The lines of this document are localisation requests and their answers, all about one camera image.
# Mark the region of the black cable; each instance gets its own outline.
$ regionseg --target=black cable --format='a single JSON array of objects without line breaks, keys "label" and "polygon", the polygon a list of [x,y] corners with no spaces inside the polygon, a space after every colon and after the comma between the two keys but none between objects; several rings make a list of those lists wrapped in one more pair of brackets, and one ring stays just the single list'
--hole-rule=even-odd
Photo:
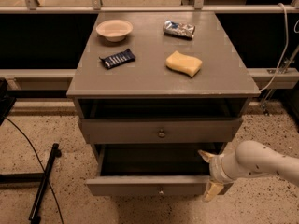
[{"label": "black cable", "polygon": [[[39,159],[39,157],[38,157],[38,155],[37,155],[37,152],[36,152],[36,149],[35,149],[35,147],[33,146],[33,144],[31,143],[31,141],[30,141],[30,139],[27,137],[27,135],[18,127],[18,125],[16,125],[13,121],[11,121],[9,118],[7,118],[7,117],[5,117],[5,119],[7,120],[7,121],[9,121],[24,137],[25,137],[25,139],[28,141],[28,143],[30,144],[30,146],[31,146],[31,148],[32,148],[32,150],[34,151],[34,153],[36,154],[36,158],[37,158],[37,160],[38,160],[38,162],[39,162],[39,164],[40,164],[40,166],[41,166],[41,168],[42,168],[42,170],[43,170],[43,172],[45,173],[45,168],[44,168],[44,166],[43,166],[43,164],[41,163],[41,160]],[[58,201],[57,201],[57,198],[56,198],[56,194],[55,194],[55,192],[54,192],[54,189],[53,189],[53,187],[52,187],[52,185],[51,185],[51,183],[50,183],[50,181],[48,180],[48,184],[49,184],[49,187],[50,187],[50,190],[51,190],[51,192],[52,192],[52,195],[53,195],[53,198],[54,198],[54,200],[55,200],[55,202],[56,202],[56,205],[57,205],[57,209],[58,209],[58,213],[59,213],[59,216],[60,216],[60,220],[62,221],[62,224],[64,224],[64,219],[63,219],[63,215],[62,215],[62,212],[61,212],[61,209],[60,209],[60,205],[58,204]]]}]

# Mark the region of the sponge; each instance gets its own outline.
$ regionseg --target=sponge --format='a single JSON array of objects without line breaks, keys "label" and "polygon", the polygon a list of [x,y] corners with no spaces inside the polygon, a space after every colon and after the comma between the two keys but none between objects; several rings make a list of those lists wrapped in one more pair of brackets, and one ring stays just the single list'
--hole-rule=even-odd
[{"label": "sponge", "polygon": [[190,77],[200,70],[202,61],[193,56],[187,56],[175,51],[166,59],[166,66],[172,70],[187,74]]}]

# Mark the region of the speckled floor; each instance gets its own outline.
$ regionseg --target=speckled floor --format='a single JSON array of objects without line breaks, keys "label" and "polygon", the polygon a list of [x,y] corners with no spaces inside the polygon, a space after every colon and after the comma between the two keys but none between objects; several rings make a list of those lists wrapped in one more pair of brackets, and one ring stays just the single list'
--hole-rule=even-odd
[{"label": "speckled floor", "polygon": [[[254,139],[299,158],[298,126],[280,102],[268,105],[270,116],[251,103],[244,122],[226,152]],[[53,143],[63,156],[55,161],[50,182],[65,224],[81,223],[299,223],[299,188],[278,177],[240,179],[210,203],[200,197],[94,197],[84,184],[96,173],[92,150],[85,144],[69,101],[17,102],[8,116],[30,138],[45,164]],[[40,172],[33,150],[5,120],[0,126],[0,173]],[[0,189],[0,223],[29,223],[37,188]],[[39,212],[41,223],[61,223],[47,190]]]}]

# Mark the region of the open drawer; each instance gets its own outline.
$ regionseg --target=open drawer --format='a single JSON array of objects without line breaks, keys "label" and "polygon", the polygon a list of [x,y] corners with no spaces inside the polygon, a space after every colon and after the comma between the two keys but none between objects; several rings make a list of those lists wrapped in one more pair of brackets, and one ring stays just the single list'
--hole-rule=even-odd
[{"label": "open drawer", "polygon": [[209,165],[197,150],[218,153],[221,147],[221,143],[96,146],[98,174],[86,184],[100,196],[202,195]]},{"label": "open drawer", "polygon": [[230,142],[242,118],[204,119],[83,119],[88,144]]}]

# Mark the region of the cabinet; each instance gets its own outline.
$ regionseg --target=cabinet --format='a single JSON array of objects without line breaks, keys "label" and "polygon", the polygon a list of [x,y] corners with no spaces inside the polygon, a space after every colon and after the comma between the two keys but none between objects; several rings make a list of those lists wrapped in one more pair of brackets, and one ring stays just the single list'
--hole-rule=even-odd
[{"label": "cabinet", "polygon": [[[134,26],[120,43],[95,32],[111,19]],[[165,35],[165,20],[195,25],[194,39]],[[132,63],[106,70],[99,61],[128,48]],[[203,61],[195,77],[166,68],[176,50]],[[215,14],[100,12],[67,93],[98,161],[88,187],[94,195],[203,194],[209,170],[198,149],[222,152],[259,94]]]}]

